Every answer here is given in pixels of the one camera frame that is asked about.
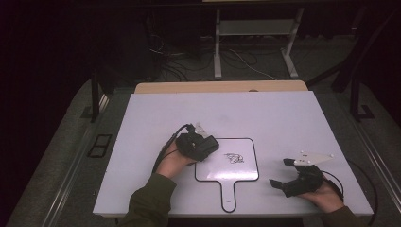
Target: sleeve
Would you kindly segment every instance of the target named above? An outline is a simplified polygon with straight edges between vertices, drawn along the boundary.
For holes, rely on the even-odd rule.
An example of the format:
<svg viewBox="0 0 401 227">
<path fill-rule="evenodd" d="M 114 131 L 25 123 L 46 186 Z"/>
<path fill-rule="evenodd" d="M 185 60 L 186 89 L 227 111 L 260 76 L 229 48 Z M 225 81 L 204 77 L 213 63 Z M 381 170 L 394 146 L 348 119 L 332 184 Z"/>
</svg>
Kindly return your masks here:
<svg viewBox="0 0 401 227">
<path fill-rule="evenodd" d="M 322 221 L 325 227 L 367 227 L 347 206 L 332 213 L 324 214 Z"/>
<path fill-rule="evenodd" d="M 147 184 L 132 194 L 129 211 L 118 226 L 167 226 L 170 198 L 175 187 L 169 178 L 153 173 Z"/>
</svg>

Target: white table surface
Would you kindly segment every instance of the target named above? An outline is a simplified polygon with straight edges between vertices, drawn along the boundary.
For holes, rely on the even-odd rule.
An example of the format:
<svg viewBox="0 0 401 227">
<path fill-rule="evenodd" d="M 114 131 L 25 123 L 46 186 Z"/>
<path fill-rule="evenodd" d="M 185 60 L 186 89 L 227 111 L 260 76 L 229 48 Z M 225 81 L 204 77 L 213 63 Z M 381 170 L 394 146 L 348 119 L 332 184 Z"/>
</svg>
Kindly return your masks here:
<svg viewBox="0 0 401 227">
<path fill-rule="evenodd" d="M 216 138 L 252 138 L 259 179 L 235 184 L 236 209 L 228 214 L 221 208 L 219 184 L 197 182 L 194 166 L 189 166 L 174 179 L 177 187 L 171 198 L 171 217 L 320 213 L 308 201 L 286 198 L 270 186 L 269 179 L 286 183 L 297 178 L 295 168 L 285 166 L 283 159 L 295 159 L 302 150 L 334 154 L 333 160 L 317 166 L 341 180 L 345 204 L 356 215 L 373 213 L 313 92 L 131 95 L 94 213 L 124 216 L 131 194 L 147 182 L 161 147 L 180 126 L 197 122 Z"/>
</svg>

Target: wire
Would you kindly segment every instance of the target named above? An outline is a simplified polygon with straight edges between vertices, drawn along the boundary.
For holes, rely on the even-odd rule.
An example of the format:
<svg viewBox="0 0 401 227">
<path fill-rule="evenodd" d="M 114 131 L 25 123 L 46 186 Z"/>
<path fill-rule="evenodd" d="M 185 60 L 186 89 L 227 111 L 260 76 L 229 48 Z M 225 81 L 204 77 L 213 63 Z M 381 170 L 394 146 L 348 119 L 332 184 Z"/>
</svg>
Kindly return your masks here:
<svg viewBox="0 0 401 227">
<path fill-rule="evenodd" d="M 181 126 L 181 127 L 171 136 L 171 138 L 167 141 L 167 143 L 163 146 L 162 150 L 159 152 L 159 155 L 158 155 L 157 158 L 156 158 L 156 161 L 155 161 L 155 163 L 154 163 L 153 169 L 151 170 L 151 173 L 156 172 L 157 167 L 159 166 L 159 164 L 163 161 L 163 159 L 164 159 L 167 155 L 171 154 L 172 152 L 177 151 L 177 149 L 176 149 L 176 150 L 173 150 L 173 151 L 169 152 L 167 155 L 165 155 L 167 149 L 171 146 L 171 144 L 172 144 L 172 143 L 174 142 L 174 140 L 177 138 L 178 133 L 180 133 L 180 131 L 182 131 L 184 128 L 186 128 L 186 127 L 188 127 L 188 126 L 190 126 L 190 125 L 185 124 L 185 125 Z"/>
<path fill-rule="evenodd" d="M 297 61 L 297 62 L 295 62 L 295 63 L 293 64 L 293 66 L 292 66 L 292 68 L 291 68 L 291 71 L 289 72 L 290 75 L 291 75 L 292 72 L 294 71 L 295 66 L 298 66 L 298 64 L 301 63 L 301 61 L 303 61 L 303 60 L 306 58 L 306 56 L 308 56 L 308 55 L 312 52 L 312 50 L 316 47 L 316 45 L 317 45 L 318 43 L 321 42 L 321 40 L 322 40 L 322 38 L 318 38 L 318 40 L 307 50 L 306 54 L 304 54 L 304 55 L 302 56 L 302 58 L 301 58 L 299 61 Z M 300 52 L 301 52 L 301 51 L 297 52 L 295 55 L 293 55 L 292 58 L 295 59 L 295 56 L 297 56 L 298 53 L 300 53 Z"/>
<path fill-rule="evenodd" d="M 269 75 L 269 74 L 266 74 L 266 73 L 263 73 L 263 72 L 260 72 L 259 70 L 257 70 L 257 69 L 254 69 L 254 68 L 252 68 L 252 67 L 250 67 L 250 65 L 249 64 L 247 64 L 247 62 L 246 61 L 244 61 L 242 58 L 241 58 L 241 56 L 240 55 L 238 55 L 233 49 L 230 49 L 230 51 L 232 51 L 232 52 L 234 52 L 250 69 L 252 69 L 253 71 L 255 71 L 256 73 L 260 73 L 260 74 L 262 74 L 262 75 L 265 75 L 265 76 L 268 76 L 269 78 L 271 78 L 271 79 L 274 79 L 274 80 L 277 80 L 276 78 L 274 78 L 274 77 L 272 77 L 271 75 Z"/>
<path fill-rule="evenodd" d="M 357 169 L 359 169 L 359 171 L 365 175 L 366 179 L 368 180 L 369 184 L 371 185 L 372 189 L 374 190 L 374 195 L 375 195 L 375 208 L 374 208 L 374 213 L 372 214 L 371 219 L 368 222 L 369 226 L 372 226 L 373 223 L 375 222 L 375 218 L 377 215 L 377 211 L 378 211 L 378 195 L 377 195 L 377 189 L 375 188 L 375 184 L 372 181 L 372 179 L 369 177 L 369 175 L 360 167 L 358 166 L 356 163 L 354 163 L 353 161 L 346 159 L 348 163 L 354 165 Z"/>
<path fill-rule="evenodd" d="M 160 47 L 159 47 L 159 49 L 157 49 L 157 51 L 162 50 L 163 47 L 165 46 L 165 42 L 163 41 L 162 37 L 160 37 L 160 36 L 158 36 L 158 35 L 155 35 L 155 34 L 150 34 L 150 36 L 151 36 L 151 37 L 159 38 L 159 40 L 160 40 Z"/>
<path fill-rule="evenodd" d="M 269 53 L 252 53 L 252 52 L 248 52 L 250 55 L 272 55 L 272 54 L 277 54 L 277 53 L 281 53 L 280 50 L 276 50 L 273 52 L 269 52 Z"/>
<path fill-rule="evenodd" d="M 185 75 L 185 73 L 181 72 L 177 68 L 174 68 L 168 64 L 166 64 L 165 67 L 171 72 L 176 72 L 177 75 L 179 75 L 180 78 L 183 77 L 185 79 L 185 81 L 189 81 L 189 78 Z"/>
<path fill-rule="evenodd" d="M 227 49 L 227 50 L 229 50 L 230 52 L 229 53 L 231 53 L 231 54 L 233 54 L 233 51 L 234 50 L 232 50 L 232 49 Z M 241 61 L 241 60 L 238 60 L 237 59 L 237 56 L 235 55 L 235 58 L 232 58 L 232 57 L 229 57 L 229 56 L 227 56 L 227 58 L 229 58 L 230 60 L 232 60 L 232 61 L 238 61 L 238 62 L 240 62 L 240 63 L 242 63 L 242 62 L 246 62 L 247 64 L 249 64 L 249 65 L 255 65 L 255 64 L 257 64 L 257 57 L 256 56 L 254 56 L 254 55 L 252 55 L 252 54 L 250 54 L 250 53 L 248 53 L 248 52 L 239 52 L 239 53 L 246 53 L 246 54 L 249 54 L 250 56 L 252 56 L 253 58 L 254 58 L 254 62 L 247 62 L 247 61 L 245 61 L 244 59 L 243 59 L 243 61 Z"/>
<path fill-rule="evenodd" d="M 165 67 L 163 67 L 163 66 L 162 66 L 162 69 L 165 70 L 165 71 L 170 72 L 174 77 L 176 77 L 176 78 L 178 79 L 179 82 L 182 81 L 180 75 L 178 75 L 176 72 L 172 71 L 172 70 L 169 69 L 169 68 L 165 68 Z"/>
<path fill-rule="evenodd" d="M 212 60 L 213 60 L 213 55 L 210 56 L 209 61 L 207 62 L 207 64 L 206 64 L 205 66 L 203 66 L 202 68 L 197 68 L 197 69 L 187 68 L 187 67 L 185 67 L 183 64 L 180 64 L 180 63 L 175 62 L 175 61 L 169 61 L 169 62 L 179 65 L 179 66 L 180 66 L 182 69 L 184 69 L 184 70 L 188 70 L 188 71 L 200 71 L 200 70 L 203 70 L 203 69 L 208 68 L 208 67 L 210 66 L 210 64 L 212 63 Z"/>
<path fill-rule="evenodd" d="M 165 53 L 163 53 L 163 52 L 160 52 L 160 51 L 157 51 L 157 50 L 154 50 L 154 49 L 149 49 L 151 52 L 154 52 L 154 53 L 156 53 L 156 54 L 161 54 L 161 55 L 165 55 Z"/>
<path fill-rule="evenodd" d="M 326 173 L 326 174 L 328 174 L 328 175 L 334 177 L 334 178 L 337 180 L 337 182 L 340 184 L 340 187 L 341 187 L 341 194 L 342 194 L 342 197 L 344 197 L 344 187 L 342 186 L 341 181 L 340 181 L 336 176 L 334 176 L 333 174 L 331 174 L 331 173 L 329 173 L 329 172 L 327 172 L 327 171 L 322 171 L 322 173 Z"/>
<path fill-rule="evenodd" d="M 227 55 L 226 54 L 224 54 L 223 52 L 220 52 L 220 56 L 221 56 L 221 58 L 224 60 L 224 62 L 226 62 L 226 64 L 228 64 L 228 65 L 230 65 L 231 67 L 233 67 L 233 68 L 235 68 L 235 69 L 248 69 L 248 67 L 237 67 L 237 66 L 235 66 L 235 65 L 233 65 L 233 64 L 231 64 L 231 63 L 229 63 L 228 61 L 227 61 Z"/>
</svg>

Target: hand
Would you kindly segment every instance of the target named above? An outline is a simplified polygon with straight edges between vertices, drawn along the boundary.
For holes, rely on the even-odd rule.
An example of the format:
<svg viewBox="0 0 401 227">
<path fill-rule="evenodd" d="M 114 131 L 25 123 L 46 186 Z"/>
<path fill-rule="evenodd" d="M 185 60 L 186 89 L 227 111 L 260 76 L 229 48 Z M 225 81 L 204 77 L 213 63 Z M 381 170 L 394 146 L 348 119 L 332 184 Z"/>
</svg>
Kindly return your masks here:
<svg viewBox="0 0 401 227">
<path fill-rule="evenodd" d="M 156 173 L 171 179 L 179 174 L 185 166 L 196 162 L 197 161 L 191 158 L 181 155 L 174 141 L 167 149 L 165 158 L 157 167 Z"/>
<path fill-rule="evenodd" d="M 322 186 L 315 192 L 307 192 L 298 197 L 313 202 L 325 213 L 331 213 L 344 206 L 340 197 L 327 182 L 323 182 Z"/>
</svg>

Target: dark background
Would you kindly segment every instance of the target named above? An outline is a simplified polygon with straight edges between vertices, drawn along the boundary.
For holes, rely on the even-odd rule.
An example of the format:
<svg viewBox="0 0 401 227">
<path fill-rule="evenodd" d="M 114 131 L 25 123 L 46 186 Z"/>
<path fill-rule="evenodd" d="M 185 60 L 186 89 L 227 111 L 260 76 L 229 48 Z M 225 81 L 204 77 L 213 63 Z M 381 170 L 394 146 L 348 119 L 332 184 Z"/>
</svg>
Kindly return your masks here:
<svg viewBox="0 0 401 227">
<path fill-rule="evenodd" d="M 158 71 L 157 61 L 148 51 L 148 27 L 144 24 L 147 11 L 80 9 L 71 0 L 54 2 L 0 3 L 1 226 L 7 223 L 75 93 L 93 73 L 102 89 L 111 94 L 116 86 L 152 81 Z M 300 37 L 349 34 L 359 8 L 359 4 L 351 2 L 308 6 Z M 288 8 L 296 9 L 286 6 L 272 11 L 280 17 L 288 13 Z M 228 19 L 242 15 L 263 18 L 269 9 L 230 9 L 222 15 Z M 215 12 L 191 10 L 154 11 L 151 31 L 197 54 L 199 36 L 214 34 Z M 359 72 L 366 75 L 367 84 L 401 125 L 401 95 L 396 92 L 401 87 L 397 74 L 401 37 L 399 32 L 394 33 L 399 29 L 399 13 L 396 16 Z"/>
</svg>

